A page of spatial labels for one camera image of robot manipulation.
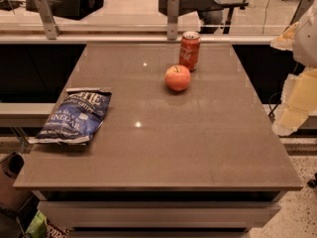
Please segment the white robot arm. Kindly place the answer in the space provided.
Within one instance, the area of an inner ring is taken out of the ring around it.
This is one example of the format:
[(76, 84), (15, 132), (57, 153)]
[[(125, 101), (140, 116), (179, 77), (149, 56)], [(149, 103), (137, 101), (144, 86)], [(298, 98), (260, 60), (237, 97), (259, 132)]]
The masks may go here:
[(272, 48), (292, 51), (304, 65), (298, 75), (289, 74), (283, 84), (272, 131), (278, 136), (296, 132), (317, 110), (317, 6), (313, 3), (301, 18), (270, 42)]

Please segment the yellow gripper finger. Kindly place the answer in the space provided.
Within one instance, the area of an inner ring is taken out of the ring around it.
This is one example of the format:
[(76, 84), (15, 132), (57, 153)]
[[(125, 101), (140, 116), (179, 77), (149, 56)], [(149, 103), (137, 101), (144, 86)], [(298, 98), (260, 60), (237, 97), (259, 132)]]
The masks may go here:
[(270, 46), (281, 51), (293, 51), (293, 43), (297, 33), (298, 22), (288, 27), (282, 34), (270, 42)]
[(299, 75), (287, 76), (272, 131), (278, 136), (289, 136), (316, 110), (317, 68), (306, 67)]

